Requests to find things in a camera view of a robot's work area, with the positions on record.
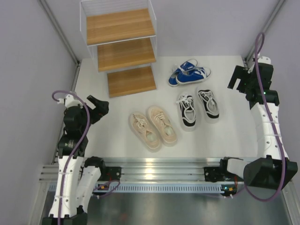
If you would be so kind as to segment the black white sneaker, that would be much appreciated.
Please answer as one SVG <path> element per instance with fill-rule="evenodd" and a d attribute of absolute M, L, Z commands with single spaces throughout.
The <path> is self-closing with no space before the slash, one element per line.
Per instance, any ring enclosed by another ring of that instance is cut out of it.
<path fill-rule="evenodd" d="M 202 104 L 204 116 L 207 122 L 216 123 L 219 120 L 220 112 L 218 102 L 212 90 L 205 90 L 198 87 L 196 95 Z"/>
<path fill-rule="evenodd" d="M 194 99 L 188 92 L 179 94 L 176 100 L 176 106 L 179 112 L 179 121 L 185 131 L 193 131 L 196 127 L 196 110 Z"/>

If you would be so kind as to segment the beige lace sneaker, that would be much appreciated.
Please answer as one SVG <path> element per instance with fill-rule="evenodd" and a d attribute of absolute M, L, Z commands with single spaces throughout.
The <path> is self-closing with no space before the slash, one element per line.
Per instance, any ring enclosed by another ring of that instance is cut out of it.
<path fill-rule="evenodd" d="M 139 111 L 133 112 L 130 114 L 128 122 L 132 132 L 146 146 L 148 151 L 158 152 L 160 150 L 161 140 L 146 115 Z"/>
<path fill-rule="evenodd" d="M 177 142 L 177 134 L 167 113 L 157 105 L 150 106 L 147 113 L 151 123 L 158 130 L 163 143 L 166 146 L 174 146 Z"/>

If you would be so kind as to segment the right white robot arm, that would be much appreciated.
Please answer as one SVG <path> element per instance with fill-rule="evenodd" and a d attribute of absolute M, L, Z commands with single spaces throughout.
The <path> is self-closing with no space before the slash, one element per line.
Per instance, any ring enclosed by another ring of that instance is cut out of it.
<path fill-rule="evenodd" d="M 255 122 L 258 158 L 247 162 L 240 158 L 220 160 L 219 175 L 226 181 L 240 177 L 249 187 L 282 189 L 298 171 L 282 144 L 278 121 L 279 96 L 270 89 L 274 67 L 268 57 L 260 56 L 251 68 L 236 66 L 228 88 L 246 95 Z"/>

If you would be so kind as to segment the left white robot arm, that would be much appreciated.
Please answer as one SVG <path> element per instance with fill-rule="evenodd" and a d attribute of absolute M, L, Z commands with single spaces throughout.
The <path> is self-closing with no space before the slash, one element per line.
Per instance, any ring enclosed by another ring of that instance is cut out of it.
<path fill-rule="evenodd" d="M 63 98 L 54 98 L 65 106 L 64 128 L 58 148 L 58 177 L 55 196 L 44 225 L 85 225 L 88 221 L 88 204 L 96 182 L 107 175 L 104 160 L 100 157 L 85 159 L 87 133 L 91 125 L 108 114 L 109 103 L 89 95 L 94 105 L 90 108 L 76 93 L 64 91 Z"/>

